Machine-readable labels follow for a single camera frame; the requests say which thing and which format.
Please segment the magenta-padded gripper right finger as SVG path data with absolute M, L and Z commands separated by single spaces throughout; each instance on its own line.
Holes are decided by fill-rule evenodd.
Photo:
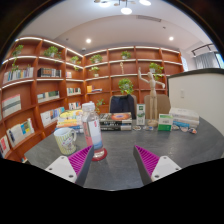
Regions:
M 133 155 L 137 162 L 144 185 L 159 180 L 181 169 L 181 167 L 168 156 L 159 157 L 138 145 L 134 146 Z

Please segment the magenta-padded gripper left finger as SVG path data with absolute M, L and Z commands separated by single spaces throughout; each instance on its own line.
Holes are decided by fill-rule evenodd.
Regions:
M 94 148 L 87 146 L 70 156 L 58 157 L 46 168 L 46 171 L 83 186 L 93 155 Z

